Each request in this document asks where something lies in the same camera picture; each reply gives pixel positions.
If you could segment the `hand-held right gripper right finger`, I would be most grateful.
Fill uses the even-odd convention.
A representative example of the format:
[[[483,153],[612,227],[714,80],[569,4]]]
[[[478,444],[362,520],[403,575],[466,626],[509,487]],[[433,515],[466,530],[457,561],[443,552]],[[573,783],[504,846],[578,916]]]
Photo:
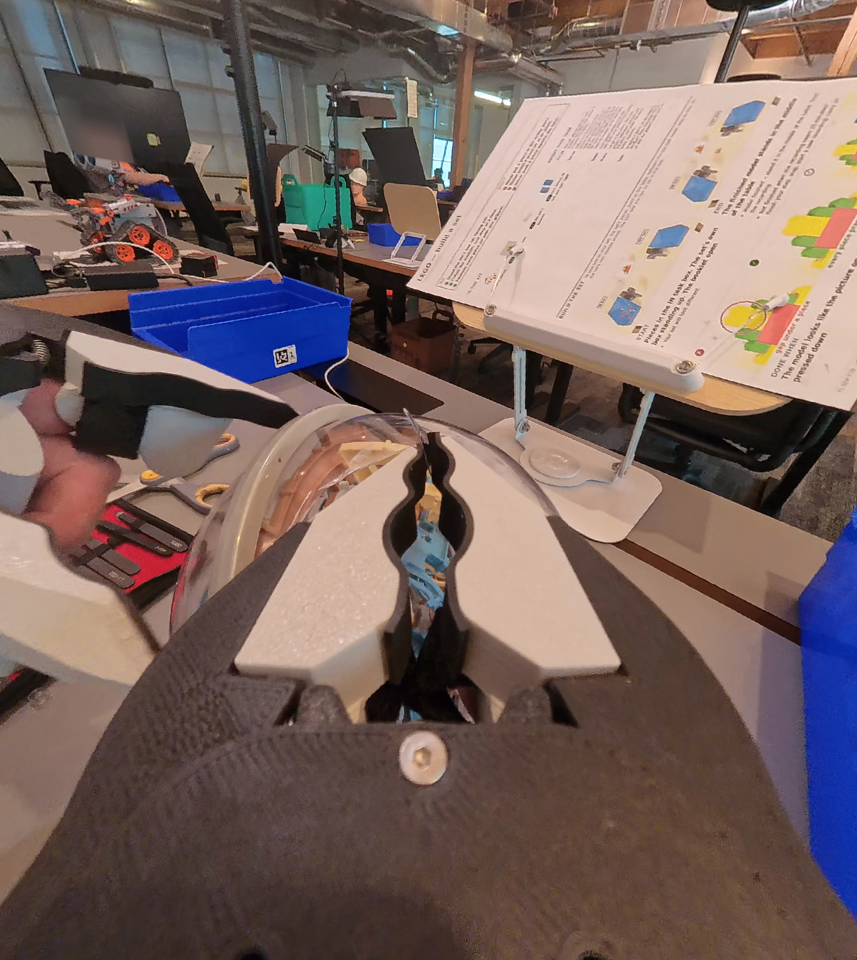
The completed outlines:
[[[429,434],[439,529],[452,556],[429,629],[441,676],[507,702],[544,681],[617,673],[622,660],[566,553],[566,524],[518,463],[486,440]]]

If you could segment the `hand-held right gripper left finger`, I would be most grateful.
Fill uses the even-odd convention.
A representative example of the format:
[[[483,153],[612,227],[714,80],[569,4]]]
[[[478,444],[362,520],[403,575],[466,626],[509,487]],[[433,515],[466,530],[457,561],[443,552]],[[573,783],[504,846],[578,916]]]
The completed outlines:
[[[335,689],[364,702],[398,684],[412,656],[408,575],[391,522],[412,506],[418,446],[401,448],[368,479],[321,510],[235,656],[240,674]]]

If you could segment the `clear maze ball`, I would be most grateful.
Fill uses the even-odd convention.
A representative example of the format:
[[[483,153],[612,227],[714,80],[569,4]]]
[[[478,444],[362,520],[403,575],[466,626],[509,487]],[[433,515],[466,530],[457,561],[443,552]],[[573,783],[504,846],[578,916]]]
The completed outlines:
[[[433,414],[375,413],[335,403],[297,416],[215,499],[175,586],[171,636],[294,525],[315,517],[431,434],[456,439],[495,477],[551,518],[554,504],[504,450]]]

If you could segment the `person's left hand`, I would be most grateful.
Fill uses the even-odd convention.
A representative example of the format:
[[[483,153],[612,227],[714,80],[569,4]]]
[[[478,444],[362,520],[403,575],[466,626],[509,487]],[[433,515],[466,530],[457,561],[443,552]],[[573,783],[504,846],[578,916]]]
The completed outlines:
[[[23,517],[45,526],[63,550],[84,545],[95,529],[106,500],[121,476],[111,458],[79,451],[73,428],[55,407],[61,384],[43,379],[27,391],[19,409],[34,429],[42,468]]]

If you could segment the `toy robot orange wheels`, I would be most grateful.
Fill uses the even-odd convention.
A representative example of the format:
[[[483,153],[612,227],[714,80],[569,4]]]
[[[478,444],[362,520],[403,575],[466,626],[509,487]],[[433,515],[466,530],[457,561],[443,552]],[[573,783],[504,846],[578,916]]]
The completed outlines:
[[[150,268],[174,271],[181,254],[160,212],[132,194],[85,194],[61,200],[82,244],[78,256],[125,265],[146,260]]]

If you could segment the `blue labelled storage bin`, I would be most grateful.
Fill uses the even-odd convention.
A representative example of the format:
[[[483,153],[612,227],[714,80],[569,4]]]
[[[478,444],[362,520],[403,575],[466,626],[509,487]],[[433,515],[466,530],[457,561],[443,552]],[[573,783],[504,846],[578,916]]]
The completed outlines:
[[[290,277],[128,296],[135,337],[250,384],[343,359],[352,305]]]

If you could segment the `brown cardboard box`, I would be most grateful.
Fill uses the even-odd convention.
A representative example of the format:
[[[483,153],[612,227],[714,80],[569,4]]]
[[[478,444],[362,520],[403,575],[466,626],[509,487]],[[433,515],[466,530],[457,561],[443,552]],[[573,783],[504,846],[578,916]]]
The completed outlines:
[[[392,326],[390,357],[434,377],[446,377],[453,364],[459,328],[454,315],[437,309],[430,316],[418,316]]]

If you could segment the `black vertical pole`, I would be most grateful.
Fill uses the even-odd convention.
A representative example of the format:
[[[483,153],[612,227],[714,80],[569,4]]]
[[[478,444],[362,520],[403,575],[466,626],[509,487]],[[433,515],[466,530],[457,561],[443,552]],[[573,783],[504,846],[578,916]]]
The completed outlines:
[[[285,259],[275,217],[276,175],[273,172],[262,118],[262,104],[254,63],[254,48],[243,1],[220,1],[222,34],[228,45],[250,196],[254,206],[257,238],[265,262],[283,270]]]

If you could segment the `green storage bin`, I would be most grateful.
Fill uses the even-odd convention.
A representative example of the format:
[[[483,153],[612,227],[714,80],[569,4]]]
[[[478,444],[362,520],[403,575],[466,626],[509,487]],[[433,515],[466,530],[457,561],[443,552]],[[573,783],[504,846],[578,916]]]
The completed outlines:
[[[293,174],[281,176],[284,222],[318,232],[336,225],[337,196],[332,184],[301,183]]]

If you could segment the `printed instruction sheet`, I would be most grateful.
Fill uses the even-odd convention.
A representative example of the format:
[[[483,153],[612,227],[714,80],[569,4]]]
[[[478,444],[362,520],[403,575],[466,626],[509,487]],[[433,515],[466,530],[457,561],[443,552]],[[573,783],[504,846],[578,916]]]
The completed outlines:
[[[857,402],[857,77],[529,98],[409,283],[678,391]]]

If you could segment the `black equipment tripod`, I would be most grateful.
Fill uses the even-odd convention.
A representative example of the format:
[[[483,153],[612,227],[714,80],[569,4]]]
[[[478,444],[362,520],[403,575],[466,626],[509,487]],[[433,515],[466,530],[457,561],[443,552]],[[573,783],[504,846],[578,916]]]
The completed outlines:
[[[326,116],[330,123],[329,145],[331,151],[331,181],[334,192],[336,284],[337,292],[344,293],[343,223],[341,203],[341,165],[339,160],[339,120],[342,117],[358,119],[396,119],[398,114],[392,96],[385,91],[356,87],[350,84],[347,75],[335,75],[326,85]]]

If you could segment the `yellow-handled scissors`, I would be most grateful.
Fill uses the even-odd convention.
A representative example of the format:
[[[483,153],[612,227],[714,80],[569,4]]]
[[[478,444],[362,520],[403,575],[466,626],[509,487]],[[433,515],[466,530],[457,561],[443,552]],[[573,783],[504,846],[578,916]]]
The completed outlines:
[[[191,479],[198,474],[209,463],[227,457],[237,452],[241,447],[237,436],[232,433],[223,433],[219,441],[209,450],[202,466],[189,474],[189,477],[181,475],[163,476],[152,470],[143,471],[138,481],[127,493],[119,493],[120,498],[134,498],[148,493],[171,494],[182,503],[195,512],[206,515],[212,510],[211,501],[220,497],[228,490],[228,484],[225,483],[205,483],[200,484]]]

